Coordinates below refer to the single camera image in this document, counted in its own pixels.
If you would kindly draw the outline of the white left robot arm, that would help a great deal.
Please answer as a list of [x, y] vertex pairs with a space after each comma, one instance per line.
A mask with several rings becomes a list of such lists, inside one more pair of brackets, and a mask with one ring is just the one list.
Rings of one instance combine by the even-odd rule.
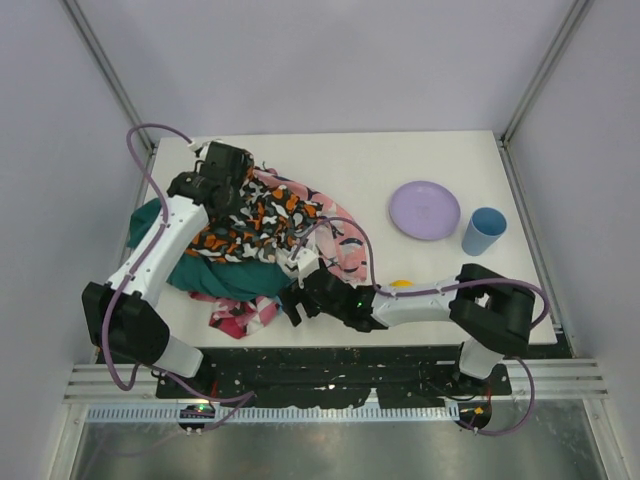
[[252, 167], [252, 155], [238, 147], [211, 141], [197, 149], [193, 169], [156, 192], [161, 210], [129, 259], [105, 283], [85, 287], [89, 335], [108, 366], [121, 356], [183, 378], [202, 369], [203, 352], [174, 337], [156, 306], [193, 238], [212, 219], [240, 210]]

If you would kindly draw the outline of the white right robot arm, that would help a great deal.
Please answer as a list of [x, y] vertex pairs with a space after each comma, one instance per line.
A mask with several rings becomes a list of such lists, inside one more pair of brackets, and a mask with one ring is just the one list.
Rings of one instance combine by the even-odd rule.
[[361, 332], [389, 330], [405, 324], [450, 322], [469, 339], [462, 343], [458, 371], [485, 380], [506, 357], [529, 348], [535, 299], [527, 282], [508, 279], [478, 264], [432, 286], [351, 286], [320, 266], [279, 292], [292, 325], [302, 317], [329, 315]]

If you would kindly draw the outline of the orange black camouflage cloth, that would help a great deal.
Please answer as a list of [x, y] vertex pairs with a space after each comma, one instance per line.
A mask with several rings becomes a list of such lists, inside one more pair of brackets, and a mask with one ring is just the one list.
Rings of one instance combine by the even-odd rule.
[[243, 173], [239, 209], [212, 218], [193, 238], [186, 255], [212, 263], [274, 263], [278, 251], [290, 252], [320, 219], [323, 204], [306, 192], [297, 193], [268, 172], [257, 171], [251, 160], [244, 163]]

